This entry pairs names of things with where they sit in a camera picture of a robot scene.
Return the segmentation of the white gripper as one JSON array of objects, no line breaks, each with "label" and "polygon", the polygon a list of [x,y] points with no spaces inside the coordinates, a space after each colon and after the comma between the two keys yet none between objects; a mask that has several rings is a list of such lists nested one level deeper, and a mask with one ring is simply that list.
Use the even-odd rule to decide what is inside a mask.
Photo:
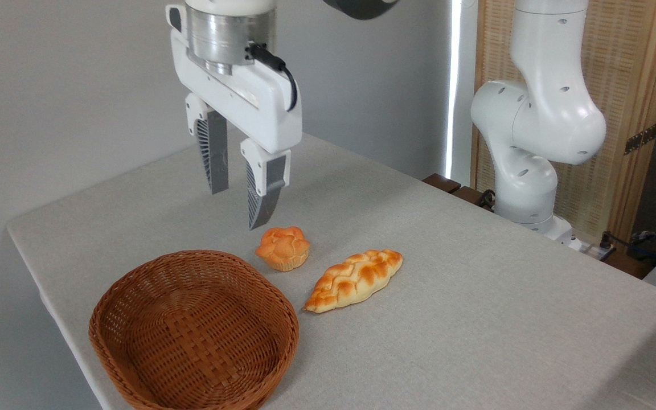
[{"label": "white gripper", "polygon": [[289,78],[256,60],[273,51],[276,5],[167,5],[175,72],[192,93],[187,127],[197,138],[211,194],[229,188],[227,120],[248,138],[248,228],[272,217],[290,184],[292,151],[302,138],[302,112]]}]

